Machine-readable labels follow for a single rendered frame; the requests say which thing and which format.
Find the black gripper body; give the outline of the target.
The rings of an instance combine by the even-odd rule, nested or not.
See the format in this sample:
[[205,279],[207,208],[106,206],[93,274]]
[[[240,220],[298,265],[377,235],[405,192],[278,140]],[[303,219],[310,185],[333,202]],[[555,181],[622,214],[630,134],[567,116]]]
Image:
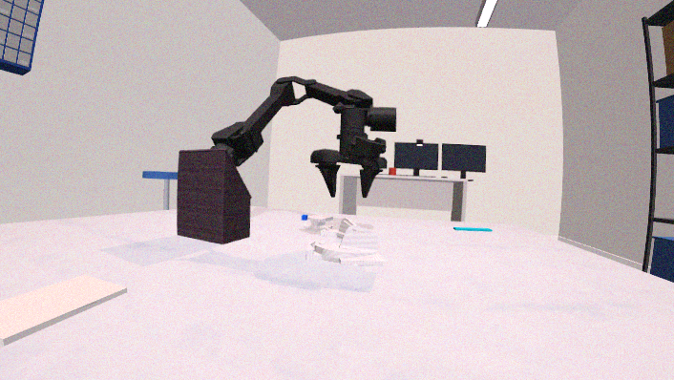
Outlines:
[[357,131],[357,136],[360,137],[363,135],[362,133],[364,133],[364,130],[359,128],[341,129],[340,135],[337,135],[337,139],[340,139],[339,151],[327,148],[313,150],[310,155],[310,162],[319,164],[336,164],[336,162],[359,164],[364,169],[387,168],[387,161],[385,158],[366,157],[353,150],[353,148],[352,152],[346,152],[348,137],[352,130]]

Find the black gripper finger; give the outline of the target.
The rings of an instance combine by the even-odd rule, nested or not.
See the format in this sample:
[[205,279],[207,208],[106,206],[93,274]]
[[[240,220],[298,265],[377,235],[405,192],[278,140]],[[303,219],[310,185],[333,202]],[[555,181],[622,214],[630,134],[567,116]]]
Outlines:
[[375,177],[382,172],[383,169],[360,169],[362,196],[366,198],[369,194],[370,187]]
[[329,194],[332,198],[335,198],[336,195],[336,181],[337,181],[337,172],[341,165],[338,164],[318,164],[315,167],[318,167],[325,182]]

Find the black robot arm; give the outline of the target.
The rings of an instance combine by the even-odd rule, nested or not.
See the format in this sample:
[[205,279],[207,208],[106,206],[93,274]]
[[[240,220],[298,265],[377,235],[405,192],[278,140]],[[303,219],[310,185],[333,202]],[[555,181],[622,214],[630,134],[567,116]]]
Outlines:
[[[305,86],[306,94],[295,98],[292,82]],[[270,96],[245,121],[235,122],[211,136],[215,146],[211,149],[226,148],[236,166],[243,164],[248,158],[258,153],[263,145],[262,131],[267,123],[283,106],[299,105],[306,98],[315,98],[331,106],[335,114],[341,114],[341,127],[365,129],[370,127],[375,132],[396,132],[396,108],[372,107],[372,97],[356,89],[342,91],[318,83],[315,79],[301,79],[299,76],[288,76],[277,79],[271,86]],[[353,150],[366,157],[379,158],[386,152],[385,139],[377,137],[367,139],[367,133],[357,136],[357,131],[349,134],[346,152]]]

